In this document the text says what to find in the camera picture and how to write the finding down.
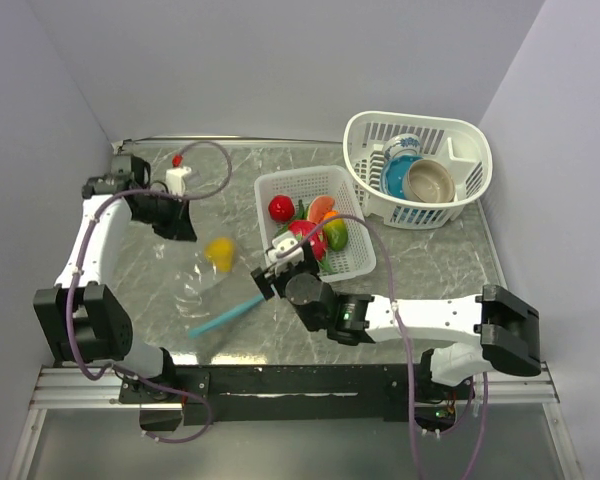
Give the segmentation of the fake watermelon slice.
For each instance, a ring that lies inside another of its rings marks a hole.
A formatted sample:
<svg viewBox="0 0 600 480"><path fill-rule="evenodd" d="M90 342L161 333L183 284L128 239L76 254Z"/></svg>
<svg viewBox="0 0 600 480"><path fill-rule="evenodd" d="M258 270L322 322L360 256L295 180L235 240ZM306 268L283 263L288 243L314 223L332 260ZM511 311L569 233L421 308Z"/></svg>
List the fake watermelon slice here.
<svg viewBox="0 0 600 480"><path fill-rule="evenodd" d="M334 209L335 199L329 195L320 195L313 199L306 209L306 219L314 224L320 223L324 216Z"/></svg>

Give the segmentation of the red fake pepper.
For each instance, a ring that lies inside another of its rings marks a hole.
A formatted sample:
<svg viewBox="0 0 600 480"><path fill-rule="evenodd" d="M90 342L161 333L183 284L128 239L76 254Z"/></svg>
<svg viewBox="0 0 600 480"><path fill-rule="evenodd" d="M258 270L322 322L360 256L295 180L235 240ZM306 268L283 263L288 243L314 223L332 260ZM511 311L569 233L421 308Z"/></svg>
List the red fake pepper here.
<svg viewBox="0 0 600 480"><path fill-rule="evenodd" d="M268 212L272 220L277 223L285 223L291 220L296 208L293 200L286 195L276 195L268 205Z"/></svg>

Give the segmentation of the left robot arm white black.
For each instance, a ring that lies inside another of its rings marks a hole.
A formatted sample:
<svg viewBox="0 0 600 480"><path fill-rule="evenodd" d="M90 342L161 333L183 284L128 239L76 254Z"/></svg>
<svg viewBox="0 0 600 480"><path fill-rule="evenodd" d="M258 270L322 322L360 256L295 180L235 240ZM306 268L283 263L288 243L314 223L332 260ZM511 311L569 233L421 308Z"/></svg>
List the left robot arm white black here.
<svg viewBox="0 0 600 480"><path fill-rule="evenodd" d="M109 287L122 239L131 222L152 227L166 240L197 239L182 200L192 170L175 157L164 179L133 155L119 155L109 173L82 187L82 217L69 260L50 288L39 289L33 307L57 364L101 362L121 374L125 387L154 402L174 397L179 378L170 353L133 333L132 321Z"/></svg>

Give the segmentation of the orange green fake mango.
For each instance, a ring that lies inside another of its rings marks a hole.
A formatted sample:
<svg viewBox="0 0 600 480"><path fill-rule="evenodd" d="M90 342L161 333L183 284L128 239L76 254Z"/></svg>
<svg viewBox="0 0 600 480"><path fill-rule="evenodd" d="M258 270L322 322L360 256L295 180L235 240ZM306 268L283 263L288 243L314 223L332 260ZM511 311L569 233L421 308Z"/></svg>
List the orange green fake mango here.
<svg viewBox="0 0 600 480"><path fill-rule="evenodd" d="M323 225L323 232L327 237L329 248L335 252L344 250L349 240L349 234L345 220L342 218L336 218L333 220L333 217L336 217L338 214L338 211L331 210L323 217L323 220L327 221L327 223Z"/></svg>

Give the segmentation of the green fake pepper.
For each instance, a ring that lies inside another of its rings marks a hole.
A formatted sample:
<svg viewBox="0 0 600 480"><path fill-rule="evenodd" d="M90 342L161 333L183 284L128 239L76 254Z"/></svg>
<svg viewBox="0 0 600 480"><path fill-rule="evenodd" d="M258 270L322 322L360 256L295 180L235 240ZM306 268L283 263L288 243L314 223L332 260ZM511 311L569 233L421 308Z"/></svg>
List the green fake pepper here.
<svg viewBox="0 0 600 480"><path fill-rule="evenodd" d="M298 201L298 204L295 208L294 216L292 217L292 221L296 220L304 220L305 219L305 206L301 200Z"/></svg>

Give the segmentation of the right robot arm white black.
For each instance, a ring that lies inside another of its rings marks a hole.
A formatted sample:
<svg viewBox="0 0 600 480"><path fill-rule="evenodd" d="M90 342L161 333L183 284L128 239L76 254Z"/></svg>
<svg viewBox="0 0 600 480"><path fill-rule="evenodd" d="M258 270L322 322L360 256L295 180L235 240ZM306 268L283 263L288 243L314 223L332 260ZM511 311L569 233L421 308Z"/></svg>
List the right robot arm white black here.
<svg viewBox="0 0 600 480"><path fill-rule="evenodd" d="M397 339L400 327L412 340L436 343L423 355L419 390L440 398L451 387L483 372L517 377L541 372L538 311L506 288L486 285L481 293L451 300L397 300L335 291L318 275L312 252L301 248L269 263L251 277L265 299L286 299L305 328L325 331L342 345L377 344Z"/></svg>

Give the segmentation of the yellow fake fruit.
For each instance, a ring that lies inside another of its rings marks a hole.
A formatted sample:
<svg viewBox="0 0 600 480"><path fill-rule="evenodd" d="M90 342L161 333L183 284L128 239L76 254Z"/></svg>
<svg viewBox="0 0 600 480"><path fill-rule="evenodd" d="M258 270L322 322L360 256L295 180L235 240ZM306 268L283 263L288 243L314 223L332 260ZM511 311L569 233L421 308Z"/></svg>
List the yellow fake fruit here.
<svg viewBox="0 0 600 480"><path fill-rule="evenodd" d="M229 237L217 237L209 242L204 255L207 261L221 273L230 273L234 265L236 245Z"/></svg>

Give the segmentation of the clear zip top bag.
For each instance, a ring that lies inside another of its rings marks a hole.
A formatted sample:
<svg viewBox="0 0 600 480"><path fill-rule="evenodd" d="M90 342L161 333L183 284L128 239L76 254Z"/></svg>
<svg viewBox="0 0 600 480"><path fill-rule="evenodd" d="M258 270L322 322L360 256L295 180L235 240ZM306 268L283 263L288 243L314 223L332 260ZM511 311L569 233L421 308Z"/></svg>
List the clear zip top bag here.
<svg viewBox="0 0 600 480"><path fill-rule="evenodd" d="M233 241L230 270L206 257L203 243L155 241L152 266L158 277L156 311L146 340L171 353L210 355L237 321L218 319L259 295L250 279L264 259L259 243Z"/></svg>

